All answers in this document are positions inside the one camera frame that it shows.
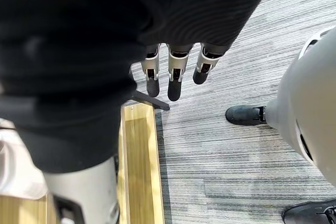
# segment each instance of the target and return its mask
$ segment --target striped carpet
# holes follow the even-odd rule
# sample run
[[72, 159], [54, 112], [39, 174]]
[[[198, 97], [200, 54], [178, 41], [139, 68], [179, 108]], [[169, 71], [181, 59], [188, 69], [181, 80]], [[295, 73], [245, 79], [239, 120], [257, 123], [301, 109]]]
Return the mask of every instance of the striped carpet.
[[[277, 224], [287, 206], [336, 198], [336, 189], [276, 130], [231, 125], [224, 117], [232, 105], [266, 104], [304, 42], [335, 24], [335, 0], [263, 0], [201, 86], [192, 80], [200, 49], [194, 46], [177, 102], [167, 98], [161, 46], [159, 98], [171, 105], [156, 112], [167, 224]], [[132, 70], [145, 92], [140, 64]]]

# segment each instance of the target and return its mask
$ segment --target robotic finger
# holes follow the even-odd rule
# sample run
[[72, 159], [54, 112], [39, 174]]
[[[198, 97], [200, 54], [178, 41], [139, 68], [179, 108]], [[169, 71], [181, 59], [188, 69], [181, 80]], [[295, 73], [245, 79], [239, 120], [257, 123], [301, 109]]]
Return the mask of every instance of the robotic finger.
[[142, 71], [146, 76], [146, 87], [150, 97], [157, 97], [160, 93], [159, 85], [159, 49], [161, 44], [147, 46], [147, 56], [141, 62]]
[[181, 95], [183, 74], [188, 62], [190, 50], [193, 44], [184, 46], [168, 45], [169, 48], [169, 85], [168, 98], [177, 101]]
[[227, 46], [215, 46], [207, 43], [202, 44], [193, 75], [195, 84], [202, 84], [206, 81], [209, 72], [216, 66], [221, 56], [223, 56], [228, 49], [229, 47]]

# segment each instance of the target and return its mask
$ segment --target wooden plank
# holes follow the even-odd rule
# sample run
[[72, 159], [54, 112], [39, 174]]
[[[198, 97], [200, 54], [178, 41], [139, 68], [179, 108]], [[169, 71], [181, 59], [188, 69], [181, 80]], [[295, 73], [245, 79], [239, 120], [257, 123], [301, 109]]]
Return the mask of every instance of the wooden plank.
[[127, 217], [121, 224], [164, 224], [155, 115], [152, 106], [136, 104], [122, 109], [123, 175], [128, 180]]
[[0, 197], [0, 224], [46, 224], [46, 197], [40, 200]]

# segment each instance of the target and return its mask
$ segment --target black fabric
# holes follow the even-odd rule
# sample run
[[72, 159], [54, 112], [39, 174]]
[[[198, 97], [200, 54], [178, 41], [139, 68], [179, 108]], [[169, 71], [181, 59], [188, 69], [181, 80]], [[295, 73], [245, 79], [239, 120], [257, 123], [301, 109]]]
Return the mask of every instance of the black fabric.
[[[129, 69], [146, 45], [229, 47], [259, 1], [0, 0], [0, 117], [43, 171], [97, 165], [118, 151], [120, 105], [135, 90]], [[29, 110], [20, 97], [34, 98]], [[106, 111], [85, 114], [83, 104]]]

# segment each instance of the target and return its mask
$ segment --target robot leg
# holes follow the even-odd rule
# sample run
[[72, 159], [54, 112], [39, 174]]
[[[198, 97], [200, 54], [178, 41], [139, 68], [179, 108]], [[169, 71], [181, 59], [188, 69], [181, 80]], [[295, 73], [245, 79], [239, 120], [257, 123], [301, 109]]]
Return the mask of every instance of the robot leg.
[[119, 221], [114, 158], [72, 173], [44, 173], [61, 224]]

